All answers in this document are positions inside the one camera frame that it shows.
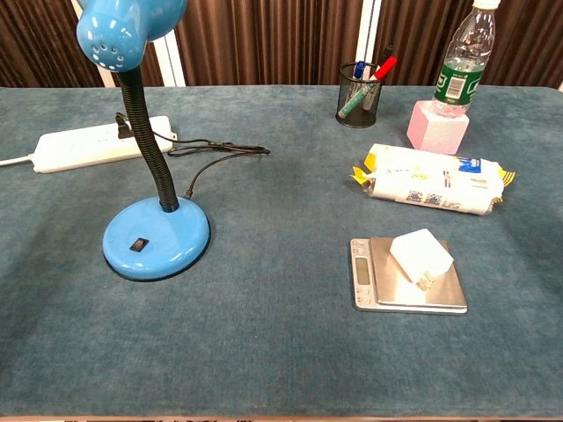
blue desk lamp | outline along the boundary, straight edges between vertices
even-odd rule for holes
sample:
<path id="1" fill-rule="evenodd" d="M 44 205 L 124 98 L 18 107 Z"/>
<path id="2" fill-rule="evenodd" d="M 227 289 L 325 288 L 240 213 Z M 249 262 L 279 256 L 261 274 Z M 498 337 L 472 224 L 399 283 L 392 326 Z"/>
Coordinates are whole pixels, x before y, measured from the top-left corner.
<path id="1" fill-rule="evenodd" d="M 103 252 L 119 275 L 160 280 L 188 268 L 206 249 L 208 219 L 197 205 L 178 198 L 172 175 L 149 122 L 139 64 L 148 41 L 178 24 L 187 0 L 79 0 L 77 26 L 82 51 L 92 62 L 117 72 L 139 150 L 158 197 L 140 200 L 117 214 L 104 234 Z"/>

pen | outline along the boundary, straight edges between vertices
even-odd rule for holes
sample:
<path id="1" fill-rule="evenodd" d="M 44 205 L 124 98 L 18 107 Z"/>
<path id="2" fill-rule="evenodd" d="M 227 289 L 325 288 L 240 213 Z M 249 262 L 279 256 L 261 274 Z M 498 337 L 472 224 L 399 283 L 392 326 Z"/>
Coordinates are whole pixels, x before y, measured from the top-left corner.
<path id="1" fill-rule="evenodd" d="M 385 48 L 385 50 L 383 51 L 383 53 L 381 54 L 381 60 L 379 62 L 382 63 L 382 62 L 387 61 L 387 59 L 389 57 L 391 57 L 392 53 L 393 53 L 393 45 L 387 46 Z M 368 95 L 366 95 L 366 99 L 363 100 L 363 105 L 362 105 L 362 107 L 365 111 L 371 110 L 371 107 L 373 106 L 373 101 L 374 101 L 374 99 L 376 99 L 376 91 L 381 90 L 381 87 L 383 85 L 384 85 L 384 82 L 382 81 L 379 84 L 379 86 L 374 86 L 371 90 L 369 90 L 369 93 L 368 93 Z"/>
<path id="2" fill-rule="evenodd" d="M 346 116 L 350 114 L 352 110 L 360 104 L 366 95 L 368 95 L 369 90 L 375 86 L 375 82 L 381 81 L 387 73 L 397 64 L 397 57 L 389 57 L 381 67 L 376 70 L 372 76 L 369 77 L 370 81 L 374 81 L 372 84 L 365 84 L 354 96 L 338 111 L 338 115 L 341 119 L 345 119 Z"/>
<path id="3" fill-rule="evenodd" d="M 354 80 L 362 79 L 364 69 L 366 69 L 366 62 L 359 61 L 358 63 L 356 63 L 352 79 Z M 346 104 L 354 96 L 354 94 L 356 94 L 360 85 L 361 84 L 358 84 L 357 82 L 350 83 L 350 87 L 348 88 L 348 93 L 346 95 L 346 101 L 344 102 L 344 104 Z"/>

power strip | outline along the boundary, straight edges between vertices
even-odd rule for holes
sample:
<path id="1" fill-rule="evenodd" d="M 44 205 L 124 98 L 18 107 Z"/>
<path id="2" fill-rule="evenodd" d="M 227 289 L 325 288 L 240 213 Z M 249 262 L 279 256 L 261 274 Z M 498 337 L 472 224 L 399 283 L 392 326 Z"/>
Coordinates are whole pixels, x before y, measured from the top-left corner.
<path id="1" fill-rule="evenodd" d="M 172 132 L 168 117 L 151 117 L 150 125 L 158 134 L 178 139 Z M 157 143 L 162 152 L 172 149 L 170 141 L 157 137 Z M 141 156 L 141 151 L 135 138 L 119 139 L 117 123 L 113 123 L 43 135 L 29 159 L 33 161 L 34 171 L 51 173 L 138 156 Z"/>

red marker cap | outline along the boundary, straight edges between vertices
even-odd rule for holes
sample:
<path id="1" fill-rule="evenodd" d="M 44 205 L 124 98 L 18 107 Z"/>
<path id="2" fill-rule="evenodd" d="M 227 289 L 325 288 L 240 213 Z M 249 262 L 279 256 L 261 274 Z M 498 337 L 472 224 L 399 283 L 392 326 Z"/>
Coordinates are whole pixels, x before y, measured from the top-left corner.
<path id="1" fill-rule="evenodd" d="M 376 77 L 376 79 L 378 81 L 381 81 L 385 75 L 387 75 L 389 73 L 389 71 L 391 69 L 393 69 L 393 66 L 395 66 L 397 64 L 397 57 L 395 57 L 394 55 L 392 55 L 391 57 L 389 57 L 384 64 L 382 64 L 378 70 L 376 70 L 376 73 L 374 73 L 374 76 Z"/>

pink box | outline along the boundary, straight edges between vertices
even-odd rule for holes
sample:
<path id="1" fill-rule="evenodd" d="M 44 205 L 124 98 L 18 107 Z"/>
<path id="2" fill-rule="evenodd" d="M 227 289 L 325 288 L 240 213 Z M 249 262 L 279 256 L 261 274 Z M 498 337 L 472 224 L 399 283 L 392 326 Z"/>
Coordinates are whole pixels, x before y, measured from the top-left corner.
<path id="1" fill-rule="evenodd" d="M 406 136 L 416 149 L 456 154 L 464 137 L 469 118 L 442 117 L 428 111 L 432 101 L 417 101 L 414 105 L 411 122 Z"/>

